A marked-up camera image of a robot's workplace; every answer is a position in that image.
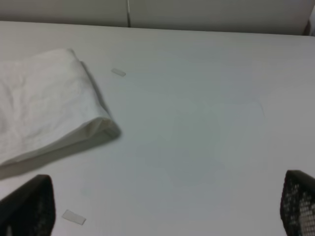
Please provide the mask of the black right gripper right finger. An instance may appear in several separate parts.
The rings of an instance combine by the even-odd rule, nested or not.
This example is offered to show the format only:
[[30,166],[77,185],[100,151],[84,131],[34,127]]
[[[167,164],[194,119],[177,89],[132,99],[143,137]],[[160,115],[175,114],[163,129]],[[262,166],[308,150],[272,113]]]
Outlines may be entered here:
[[300,171],[285,174],[280,217],[288,236],[315,235],[315,179]]

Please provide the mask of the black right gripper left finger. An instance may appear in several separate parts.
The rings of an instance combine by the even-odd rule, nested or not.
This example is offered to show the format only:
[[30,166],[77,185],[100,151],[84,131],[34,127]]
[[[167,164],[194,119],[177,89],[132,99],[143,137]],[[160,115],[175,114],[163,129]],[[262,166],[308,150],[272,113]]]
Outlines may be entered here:
[[2,236],[50,236],[56,220],[52,179],[37,175],[0,201]]

